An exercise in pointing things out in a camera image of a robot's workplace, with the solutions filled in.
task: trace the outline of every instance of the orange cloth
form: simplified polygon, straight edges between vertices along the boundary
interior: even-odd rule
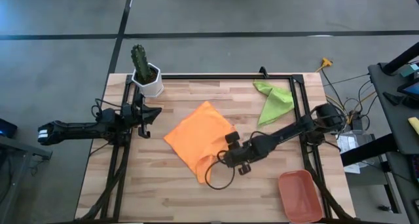
[[[198,182],[204,183],[206,170],[215,161],[217,153],[228,149],[225,135],[234,131],[233,126],[209,102],[204,102],[164,140],[188,165]]]

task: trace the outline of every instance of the white pot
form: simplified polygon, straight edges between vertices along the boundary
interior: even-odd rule
[[[156,78],[155,81],[153,81],[152,83],[149,83],[149,84],[145,84],[145,85],[137,82],[135,80],[135,76],[136,76],[136,70],[135,69],[134,69],[134,72],[132,73],[132,81],[138,86],[140,92],[145,97],[155,98],[158,95],[160,95],[163,92],[163,89],[164,89],[164,86],[163,86],[163,83],[162,83],[162,72],[158,67],[154,66],[153,64],[149,63],[149,67],[153,68],[157,72],[157,78]]]

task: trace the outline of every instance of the concrete floor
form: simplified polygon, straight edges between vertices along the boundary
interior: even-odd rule
[[[125,2],[0,0],[0,35],[116,34]],[[126,33],[414,30],[418,11],[415,0],[133,0]],[[166,73],[255,72],[262,65],[271,72],[311,72],[325,56],[334,61],[326,74],[340,81],[367,73],[368,65],[391,60],[417,40],[412,35],[127,39],[115,71],[132,71],[129,50],[141,43],[149,61]],[[114,39],[0,41],[0,117],[19,126],[17,139],[36,145],[37,127],[55,119],[91,121],[89,107],[103,93],[114,45]],[[357,97],[368,79],[335,87],[343,100]],[[333,95],[330,87],[325,90]],[[370,133],[390,131],[378,100],[370,118]],[[15,223],[74,216],[90,141],[50,148],[51,161],[25,180]],[[350,189],[361,219],[407,223],[405,214],[376,210],[388,204],[382,187]]]

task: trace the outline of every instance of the cactus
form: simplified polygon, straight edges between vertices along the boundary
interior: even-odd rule
[[[136,79],[141,84],[147,84],[151,81],[151,68],[148,65],[147,57],[145,55],[144,47],[141,45],[134,45],[131,50],[131,58],[136,67]]]

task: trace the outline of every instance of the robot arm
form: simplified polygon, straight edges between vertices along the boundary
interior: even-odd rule
[[[120,136],[132,127],[138,126],[138,135],[150,138],[147,124],[152,124],[162,108],[147,107],[144,96],[138,95],[133,104],[125,103],[117,114],[114,109],[97,113],[95,122],[65,123],[52,121],[38,128],[38,142],[53,145],[63,140],[103,138],[111,145],[118,143]]]
[[[223,162],[229,168],[241,166],[238,171],[240,175],[244,175],[251,171],[250,163],[266,158],[278,144],[300,134],[304,134],[309,143],[320,144],[324,141],[323,133],[342,128],[344,121],[334,106],[324,104],[316,107],[312,112],[314,111],[317,114],[317,119],[313,119],[311,115],[304,115],[296,123],[290,124],[271,135],[251,136],[249,140],[243,142],[242,146],[238,143],[240,137],[237,132],[226,135],[228,151],[223,155]]]

